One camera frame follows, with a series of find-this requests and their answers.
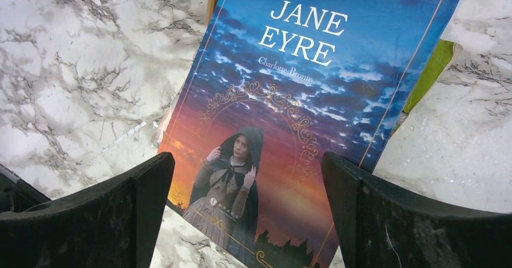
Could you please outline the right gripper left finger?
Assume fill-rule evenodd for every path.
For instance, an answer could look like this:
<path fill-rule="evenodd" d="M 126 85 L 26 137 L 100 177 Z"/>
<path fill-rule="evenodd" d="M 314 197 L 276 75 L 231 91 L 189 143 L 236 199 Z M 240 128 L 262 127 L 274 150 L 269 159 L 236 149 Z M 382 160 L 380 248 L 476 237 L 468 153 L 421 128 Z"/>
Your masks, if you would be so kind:
<path fill-rule="evenodd" d="M 142 164 L 23 212 L 1 212 L 2 267 L 149 267 L 174 157 Z"/>

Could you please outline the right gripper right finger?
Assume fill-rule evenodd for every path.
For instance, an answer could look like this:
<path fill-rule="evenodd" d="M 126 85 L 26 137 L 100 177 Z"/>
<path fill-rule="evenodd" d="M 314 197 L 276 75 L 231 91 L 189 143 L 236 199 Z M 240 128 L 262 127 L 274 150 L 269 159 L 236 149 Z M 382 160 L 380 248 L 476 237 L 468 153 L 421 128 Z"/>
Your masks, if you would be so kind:
<path fill-rule="evenodd" d="M 332 152 L 321 171 L 346 267 L 510 267 L 511 215 L 422 196 Z"/>

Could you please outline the blue sunset cover book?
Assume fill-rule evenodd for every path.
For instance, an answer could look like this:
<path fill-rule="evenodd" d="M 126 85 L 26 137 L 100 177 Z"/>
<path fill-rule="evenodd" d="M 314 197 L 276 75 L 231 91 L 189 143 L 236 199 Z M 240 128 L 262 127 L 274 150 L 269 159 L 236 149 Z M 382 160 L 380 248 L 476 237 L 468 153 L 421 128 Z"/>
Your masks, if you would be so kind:
<path fill-rule="evenodd" d="M 321 160 L 373 171 L 460 0 L 218 0 L 160 152 L 169 201 L 248 267 L 328 267 Z"/>

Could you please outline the lime green 65-storey treehouse book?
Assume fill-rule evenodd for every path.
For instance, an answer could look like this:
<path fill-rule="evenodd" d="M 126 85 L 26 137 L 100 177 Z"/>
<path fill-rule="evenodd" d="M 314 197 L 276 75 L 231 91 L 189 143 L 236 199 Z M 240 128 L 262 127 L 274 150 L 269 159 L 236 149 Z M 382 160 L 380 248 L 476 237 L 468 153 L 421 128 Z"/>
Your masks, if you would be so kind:
<path fill-rule="evenodd" d="M 413 108 L 431 89 L 439 76 L 446 71 L 463 51 L 464 47 L 458 42 L 440 39 L 426 63 L 418 82 L 415 84 L 406 104 L 397 120 L 397 123 L 391 132 L 395 133 L 404 123 Z"/>

